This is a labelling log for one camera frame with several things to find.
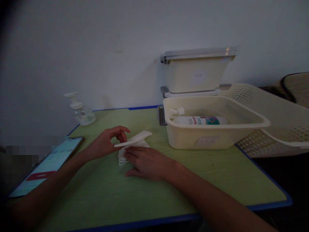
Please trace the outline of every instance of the white wall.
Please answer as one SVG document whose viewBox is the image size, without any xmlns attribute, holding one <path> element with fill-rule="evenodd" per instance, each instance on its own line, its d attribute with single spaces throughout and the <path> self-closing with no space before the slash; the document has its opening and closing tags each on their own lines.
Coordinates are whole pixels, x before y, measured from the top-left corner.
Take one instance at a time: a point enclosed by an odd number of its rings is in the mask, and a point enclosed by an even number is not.
<svg viewBox="0 0 309 232">
<path fill-rule="evenodd" d="M 305 0 L 28 1 L 2 44 L 1 143 L 70 132 L 66 92 L 93 109 L 162 103 L 167 50 L 239 45 L 222 83 L 307 71 L 308 9 Z"/>
</svg>

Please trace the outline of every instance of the phone screen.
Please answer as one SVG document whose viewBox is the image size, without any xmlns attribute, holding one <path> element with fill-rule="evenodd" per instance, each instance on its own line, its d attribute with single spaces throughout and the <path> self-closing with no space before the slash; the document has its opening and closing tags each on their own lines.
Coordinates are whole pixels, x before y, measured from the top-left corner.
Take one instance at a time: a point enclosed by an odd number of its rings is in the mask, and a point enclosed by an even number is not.
<svg viewBox="0 0 309 232">
<path fill-rule="evenodd" d="M 81 142 L 83 137 L 70 138 L 60 144 L 27 176 L 27 178 L 9 195 L 9 197 L 20 197 L 29 193 L 40 183 L 56 172 L 67 160 L 69 155 Z"/>
</svg>

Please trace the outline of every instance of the perforated basket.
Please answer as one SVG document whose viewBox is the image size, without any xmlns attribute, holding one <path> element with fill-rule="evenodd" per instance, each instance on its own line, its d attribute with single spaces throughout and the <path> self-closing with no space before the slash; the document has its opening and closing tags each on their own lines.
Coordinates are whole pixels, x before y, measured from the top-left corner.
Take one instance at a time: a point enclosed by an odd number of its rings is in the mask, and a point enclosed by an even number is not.
<svg viewBox="0 0 309 232">
<path fill-rule="evenodd" d="M 237 143 L 250 157 L 309 152 L 309 109 L 248 84 L 233 84 L 220 95 L 236 100 L 271 122 L 270 127 L 253 130 Z"/>
</svg>

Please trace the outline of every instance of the table surface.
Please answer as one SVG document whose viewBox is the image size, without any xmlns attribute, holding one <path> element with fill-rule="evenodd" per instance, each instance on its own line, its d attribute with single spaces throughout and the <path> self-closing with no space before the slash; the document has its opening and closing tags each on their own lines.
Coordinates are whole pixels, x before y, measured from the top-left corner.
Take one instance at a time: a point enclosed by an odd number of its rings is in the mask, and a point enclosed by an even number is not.
<svg viewBox="0 0 309 232">
<path fill-rule="evenodd" d="M 106 128 L 126 126 L 131 130 L 128 138 L 151 131 L 153 135 L 146 139 L 150 147 L 181 162 L 251 210 L 292 204 L 287 193 L 236 146 L 227 150 L 173 149 L 166 127 L 159 126 L 156 108 L 96 111 L 95 115 L 96 123 L 78 126 L 70 134 L 86 138 L 79 151 Z M 199 217 L 170 184 L 126 178 L 131 168 L 131 163 L 118 165 L 117 152 L 87 163 L 62 191 L 38 231 L 111 231 Z"/>
</svg>

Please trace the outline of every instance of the storage box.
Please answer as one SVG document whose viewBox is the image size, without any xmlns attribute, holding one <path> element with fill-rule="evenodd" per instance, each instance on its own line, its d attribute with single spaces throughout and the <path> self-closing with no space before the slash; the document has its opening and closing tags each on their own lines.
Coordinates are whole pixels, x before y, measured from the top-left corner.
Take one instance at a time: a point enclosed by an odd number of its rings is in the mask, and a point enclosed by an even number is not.
<svg viewBox="0 0 309 232">
<path fill-rule="evenodd" d="M 161 56 L 165 85 L 170 93 L 214 90 L 238 50 L 225 47 L 165 52 Z"/>
<path fill-rule="evenodd" d="M 163 106 L 168 141 L 176 149 L 227 149 L 250 131 L 270 125 L 264 116 L 222 96 L 166 98 Z M 229 125 L 174 123 L 169 118 L 169 111 L 179 107 L 185 109 L 182 116 L 222 116 Z"/>
<path fill-rule="evenodd" d="M 255 130 L 237 145 L 252 158 L 309 152 L 309 109 L 249 84 L 233 84 L 220 93 L 267 117 L 271 125 Z"/>
</svg>

